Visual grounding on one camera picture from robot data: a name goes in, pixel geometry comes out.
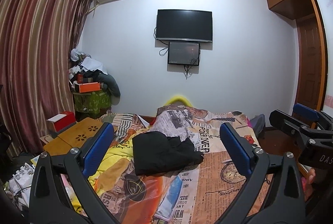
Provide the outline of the black zip hoodie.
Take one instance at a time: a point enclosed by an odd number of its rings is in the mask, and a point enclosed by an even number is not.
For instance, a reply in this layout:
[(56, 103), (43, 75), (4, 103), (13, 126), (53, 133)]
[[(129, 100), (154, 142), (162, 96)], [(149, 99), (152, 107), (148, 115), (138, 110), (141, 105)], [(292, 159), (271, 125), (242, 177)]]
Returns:
[(136, 175), (156, 175), (199, 165), (204, 153), (197, 151), (190, 138), (166, 136), (149, 131), (133, 138), (133, 161)]

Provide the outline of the brown wooden door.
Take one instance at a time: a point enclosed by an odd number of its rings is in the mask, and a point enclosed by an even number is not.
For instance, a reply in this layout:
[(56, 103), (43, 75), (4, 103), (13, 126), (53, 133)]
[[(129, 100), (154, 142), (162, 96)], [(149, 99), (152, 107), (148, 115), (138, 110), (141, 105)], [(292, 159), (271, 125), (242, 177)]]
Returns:
[(321, 84), (321, 44), (315, 16), (297, 20), (299, 81), (296, 102), (316, 109)]

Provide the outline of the dark blue grey bag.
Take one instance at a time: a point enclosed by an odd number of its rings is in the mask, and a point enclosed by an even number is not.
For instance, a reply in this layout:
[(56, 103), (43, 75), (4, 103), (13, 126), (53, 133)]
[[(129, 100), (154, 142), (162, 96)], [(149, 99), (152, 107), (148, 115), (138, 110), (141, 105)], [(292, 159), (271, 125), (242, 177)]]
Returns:
[(265, 115), (260, 114), (250, 120), (250, 125), (256, 137), (258, 137), (265, 128)]

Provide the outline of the bamboo folding lap table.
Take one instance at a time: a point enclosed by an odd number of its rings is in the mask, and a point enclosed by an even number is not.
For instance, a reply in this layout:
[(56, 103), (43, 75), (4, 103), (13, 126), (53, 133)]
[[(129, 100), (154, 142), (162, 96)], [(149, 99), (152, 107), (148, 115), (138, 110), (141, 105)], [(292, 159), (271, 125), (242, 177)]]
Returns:
[(89, 138), (97, 134), (102, 124), (99, 120), (85, 118), (44, 145), (44, 151), (51, 156), (57, 156), (68, 153), (73, 147), (81, 148)]

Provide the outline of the red and white box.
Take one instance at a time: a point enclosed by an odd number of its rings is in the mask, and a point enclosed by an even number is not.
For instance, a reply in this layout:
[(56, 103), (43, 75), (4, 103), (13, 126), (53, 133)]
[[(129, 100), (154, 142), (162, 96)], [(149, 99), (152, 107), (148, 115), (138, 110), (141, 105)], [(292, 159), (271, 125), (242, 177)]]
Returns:
[(71, 111), (64, 111), (46, 120), (50, 131), (60, 132), (67, 126), (76, 122), (75, 114)]

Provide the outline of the yellow blanket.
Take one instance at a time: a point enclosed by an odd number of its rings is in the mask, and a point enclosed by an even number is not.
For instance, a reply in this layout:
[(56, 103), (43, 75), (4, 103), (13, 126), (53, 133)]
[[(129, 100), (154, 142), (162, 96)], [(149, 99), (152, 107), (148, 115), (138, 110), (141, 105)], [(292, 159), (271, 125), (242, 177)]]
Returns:
[(94, 175), (88, 181), (102, 203), (113, 214), (120, 214), (125, 202), (124, 174), (133, 170), (133, 129), (128, 130), (127, 137), (119, 144), (111, 146)]

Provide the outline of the newspaper print bed cover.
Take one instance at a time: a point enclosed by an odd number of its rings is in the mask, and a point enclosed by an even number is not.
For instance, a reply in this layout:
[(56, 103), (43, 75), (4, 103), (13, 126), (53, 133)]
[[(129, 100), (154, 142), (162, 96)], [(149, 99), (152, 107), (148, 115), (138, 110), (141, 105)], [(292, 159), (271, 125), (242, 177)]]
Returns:
[(109, 113), (101, 117), (101, 122), (117, 127), (111, 146), (123, 142), (128, 130), (133, 129), (137, 132), (135, 136), (159, 131), (181, 140), (190, 138), (195, 149), (204, 153), (199, 165), (150, 176), (136, 175), (132, 159), (133, 170), (124, 174), (123, 210), (113, 215), (120, 223), (214, 223), (246, 180), (220, 140), (220, 126), (228, 122), (240, 136), (257, 144), (249, 119), (239, 111), (212, 113), (184, 105), (166, 105), (158, 109), (151, 126), (145, 126), (132, 114)]

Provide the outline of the orange shoe box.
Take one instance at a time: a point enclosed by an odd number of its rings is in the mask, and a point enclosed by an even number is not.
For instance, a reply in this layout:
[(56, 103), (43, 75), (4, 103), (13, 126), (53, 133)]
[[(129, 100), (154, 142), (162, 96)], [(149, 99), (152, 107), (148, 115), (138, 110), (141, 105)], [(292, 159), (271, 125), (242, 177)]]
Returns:
[(77, 93), (90, 93), (101, 90), (101, 84), (99, 82), (75, 84), (75, 92)]

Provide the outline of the yellow headboard cushion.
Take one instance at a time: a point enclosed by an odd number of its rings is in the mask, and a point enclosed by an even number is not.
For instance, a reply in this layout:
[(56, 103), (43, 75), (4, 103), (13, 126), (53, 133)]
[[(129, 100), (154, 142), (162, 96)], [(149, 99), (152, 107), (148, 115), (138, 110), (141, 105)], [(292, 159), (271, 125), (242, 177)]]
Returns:
[(171, 105), (171, 104), (176, 104), (176, 103), (181, 103), (187, 107), (193, 107), (193, 105), (190, 103), (190, 101), (182, 95), (175, 95), (175, 96), (171, 97), (169, 100), (167, 100), (165, 105)]

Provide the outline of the white crumpled cloth pile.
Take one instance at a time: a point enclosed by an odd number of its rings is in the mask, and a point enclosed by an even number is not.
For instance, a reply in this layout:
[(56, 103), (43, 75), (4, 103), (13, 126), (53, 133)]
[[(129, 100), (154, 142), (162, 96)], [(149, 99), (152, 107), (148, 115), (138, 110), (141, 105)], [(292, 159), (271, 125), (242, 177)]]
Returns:
[(103, 74), (108, 74), (107, 69), (103, 63), (93, 59), (89, 54), (80, 51), (79, 49), (72, 49), (70, 52), (70, 59), (74, 66), (79, 66), (79, 68), (85, 72), (100, 71)]

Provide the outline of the red striped curtain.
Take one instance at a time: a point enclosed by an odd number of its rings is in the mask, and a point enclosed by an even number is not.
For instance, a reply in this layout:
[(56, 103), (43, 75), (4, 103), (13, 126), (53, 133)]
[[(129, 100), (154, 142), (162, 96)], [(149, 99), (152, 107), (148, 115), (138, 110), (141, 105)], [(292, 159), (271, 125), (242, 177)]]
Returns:
[(47, 119), (73, 111), (68, 71), (93, 0), (1, 0), (1, 119), (12, 156), (37, 153)]

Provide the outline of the small black wall monitor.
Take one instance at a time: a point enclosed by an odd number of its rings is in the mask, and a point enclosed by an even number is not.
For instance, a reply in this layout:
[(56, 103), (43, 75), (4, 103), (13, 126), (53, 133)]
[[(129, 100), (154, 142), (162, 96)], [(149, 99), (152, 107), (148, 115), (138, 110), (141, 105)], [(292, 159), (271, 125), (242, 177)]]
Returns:
[(194, 42), (170, 42), (168, 64), (198, 66), (200, 62), (200, 44)]

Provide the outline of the large black wall television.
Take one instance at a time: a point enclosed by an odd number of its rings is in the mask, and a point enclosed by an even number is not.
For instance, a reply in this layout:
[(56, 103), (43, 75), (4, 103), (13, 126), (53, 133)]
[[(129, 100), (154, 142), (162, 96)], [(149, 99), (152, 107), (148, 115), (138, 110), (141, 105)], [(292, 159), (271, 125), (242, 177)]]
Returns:
[(156, 39), (162, 41), (213, 41), (213, 16), (210, 11), (158, 10)]

